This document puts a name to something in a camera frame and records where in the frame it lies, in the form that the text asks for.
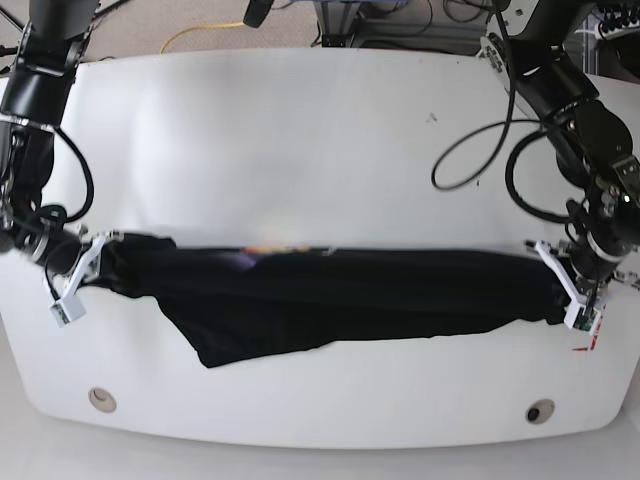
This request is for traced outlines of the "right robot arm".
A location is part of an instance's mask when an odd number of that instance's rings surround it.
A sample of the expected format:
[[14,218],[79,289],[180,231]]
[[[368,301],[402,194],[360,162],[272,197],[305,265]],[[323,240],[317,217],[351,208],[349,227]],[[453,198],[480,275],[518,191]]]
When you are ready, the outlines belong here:
[[[30,2],[1,99],[1,250],[26,254],[47,279],[70,274],[86,250],[67,227],[89,212],[95,184],[61,124],[99,10],[97,1]],[[76,157],[85,181],[74,213],[43,201],[57,139]]]

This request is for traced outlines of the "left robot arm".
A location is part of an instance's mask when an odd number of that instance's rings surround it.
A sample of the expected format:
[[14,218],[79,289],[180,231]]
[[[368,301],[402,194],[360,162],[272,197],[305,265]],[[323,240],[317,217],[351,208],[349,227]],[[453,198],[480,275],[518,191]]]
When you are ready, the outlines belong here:
[[[510,102],[540,127],[520,140],[507,160],[505,184],[528,214],[574,228],[569,247],[571,280],[595,297],[639,244],[639,160],[626,124],[605,107],[587,75],[564,48],[593,10],[592,1],[494,1],[481,40]],[[564,214],[526,202],[515,186],[521,152],[546,138],[564,178],[583,190]]]

